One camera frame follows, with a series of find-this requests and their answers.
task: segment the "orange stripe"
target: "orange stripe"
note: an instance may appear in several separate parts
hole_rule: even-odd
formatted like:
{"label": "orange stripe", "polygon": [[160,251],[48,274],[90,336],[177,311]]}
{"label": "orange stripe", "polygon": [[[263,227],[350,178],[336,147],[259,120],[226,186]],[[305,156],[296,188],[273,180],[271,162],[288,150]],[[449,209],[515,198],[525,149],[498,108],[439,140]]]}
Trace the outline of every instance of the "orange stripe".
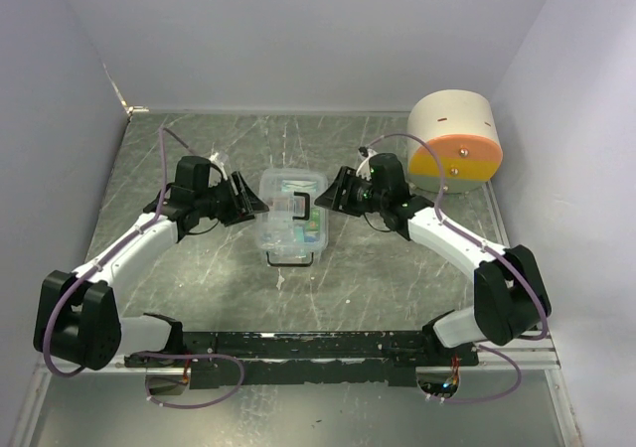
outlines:
{"label": "orange stripe", "polygon": [[[460,151],[466,149],[468,156],[462,159],[471,161],[494,162],[498,166],[503,159],[503,153],[499,145],[487,137],[472,134],[449,134],[439,136],[426,141],[433,151],[441,158],[454,159],[460,157]],[[428,156],[428,151],[419,147],[416,154]]]}
{"label": "orange stripe", "polygon": [[[490,161],[470,161],[468,159],[441,157],[446,178],[470,181],[487,181],[495,175],[499,164]],[[408,172],[417,176],[438,177],[437,164],[431,156],[415,154],[408,164]]]}

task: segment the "white cylinder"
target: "white cylinder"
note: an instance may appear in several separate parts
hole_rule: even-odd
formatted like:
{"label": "white cylinder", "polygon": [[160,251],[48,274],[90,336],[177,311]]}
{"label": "white cylinder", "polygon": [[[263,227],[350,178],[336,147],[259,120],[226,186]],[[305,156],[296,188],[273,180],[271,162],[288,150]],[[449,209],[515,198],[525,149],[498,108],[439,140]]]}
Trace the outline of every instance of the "white cylinder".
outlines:
{"label": "white cylinder", "polygon": [[[427,142],[441,159],[447,192],[481,186],[499,169],[503,158],[488,100],[476,92],[448,89],[415,105],[408,133]],[[426,149],[408,143],[408,175],[418,187],[437,192],[439,171]]]}

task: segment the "scratched metal surface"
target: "scratched metal surface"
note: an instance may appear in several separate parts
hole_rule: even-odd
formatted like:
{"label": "scratched metal surface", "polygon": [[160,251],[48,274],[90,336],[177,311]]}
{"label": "scratched metal surface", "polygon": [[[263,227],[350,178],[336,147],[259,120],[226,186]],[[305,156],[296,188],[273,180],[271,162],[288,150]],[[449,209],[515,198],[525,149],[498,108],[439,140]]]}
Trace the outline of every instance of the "scratched metal surface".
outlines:
{"label": "scratched metal surface", "polygon": [[[357,162],[356,148],[381,133],[404,131],[405,118],[349,116],[136,115],[104,197],[89,256],[111,244],[152,200],[160,180],[157,126],[164,121],[201,153],[227,151],[256,189],[268,167],[322,171],[331,179]],[[173,173],[184,151],[169,140]],[[404,153],[401,141],[381,149]],[[485,191],[446,198],[444,209],[471,230],[498,240]],[[469,280],[432,251],[364,221],[330,215],[330,244],[309,269],[268,268],[249,224],[186,238],[126,293],[125,315],[155,311],[190,330],[417,329],[472,302]],[[460,394],[507,388],[511,372],[466,372]],[[208,400],[191,391],[177,402]],[[563,445],[543,372],[520,390],[475,406],[426,403],[416,388],[382,383],[246,386],[200,411],[145,401],[143,375],[84,373],[51,380],[32,446],[420,446]]]}
{"label": "scratched metal surface", "polygon": [[[383,133],[405,131],[405,117],[139,114],[132,119],[104,197],[89,256],[127,230],[157,194],[157,127],[165,120],[201,154],[221,149],[258,191],[269,167],[309,168],[332,180],[358,162],[357,148]],[[390,139],[381,150],[405,154]],[[169,175],[185,151],[167,140]],[[448,196],[444,210],[471,230],[497,239],[485,190]],[[372,221],[379,226],[382,222]],[[125,316],[155,312],[189,330],[416,329],[472,303],[472,285],[433,251],[364,220],[329,215],[329,245],[311,268],[267,267],[251,223],[187,237],[117,293]]]}
{"label": "scratched metal surface", "polygon": [[[466,372],[461,395],[480,397],[514,381]],[[220,390],[191,391],[204,402]],[[51,381],[32,447],[562,446],[542,371],[525,372],[514,395],[472,406],[426,402],[417,388],[382,383],[243,387],[214,407],[174,410],[146,402],[143,374],[87,373]]]}

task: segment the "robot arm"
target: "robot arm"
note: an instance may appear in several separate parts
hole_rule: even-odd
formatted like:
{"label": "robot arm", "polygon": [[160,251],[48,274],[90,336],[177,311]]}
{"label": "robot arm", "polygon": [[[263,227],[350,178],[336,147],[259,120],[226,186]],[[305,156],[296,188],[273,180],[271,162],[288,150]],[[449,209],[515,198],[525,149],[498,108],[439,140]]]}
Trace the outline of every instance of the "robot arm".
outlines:
{"label": "robot arm", "polygon": [[[532,253],[522,245],[507,248],[453,223],[481,247],[442,223],[433,202],[410,193],[395,154],[369,154],[358,171],[343,166],[334,183],[316,204],[360,217],[380,213],[387,228],[406,240],[436,251],[474,281],[474,306],[432,320],[438,342],[445,348],[489,340],[504,346],[540,321],[537,308],[512,274],[487,252],[494,251],[517,268],[541,301],[547,316],[552,308]],[[444,214],[442,220],[449,222]]]}
{"label": "robot arm", "polygon": [[[211,169],[222,174],[221,181],[213,187],[209,187]],[[125,290],[133,286],[143,268],[187,236],[200,219],[217,219],[228,226],[254,219],[255,214],[266,212],[267,206],[249,189],[240,173],[235,172],[228,178],[223,168],[198,156],[180,160],[161,216],[143,230],[153,219],[157,203],[158,198],[144,209],[133,227],[100,256],[72,273],[54,271],[45,279],[34,335],[36,350],[43,350],[46,326],[62,295],[80,277],[97,267],[97,272],[81,285],[58,317],[51,341],[52,355],[99,370],[116,355],[141,351],[181,353],[180,322],[157,314],[119,317]],[[132,232],[138,235],[99,266],[98,261]]]}

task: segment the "yellow stripe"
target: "yellow stripe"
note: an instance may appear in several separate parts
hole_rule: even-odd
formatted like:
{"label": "yellow stripe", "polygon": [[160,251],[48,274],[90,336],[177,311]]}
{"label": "yellow stripe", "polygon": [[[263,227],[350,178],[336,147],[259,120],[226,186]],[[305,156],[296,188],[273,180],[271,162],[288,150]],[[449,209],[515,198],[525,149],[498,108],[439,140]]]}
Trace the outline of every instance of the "yellow stripe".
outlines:
{"label": "yellow stripe", "polygon": [[[470,159],[460,159],[454,157],[441,157],[441,164],[444,167],[446,177],[453,179],[468,179],[473,181],[488,181],[499,169],[499,163],[491,161],[471,161]],[[458,173],[453,176],[450,171],[457,169]],[[418,176],[437,177],[437,164],[430,155],[415,153],[408,164],[408,171]]]}

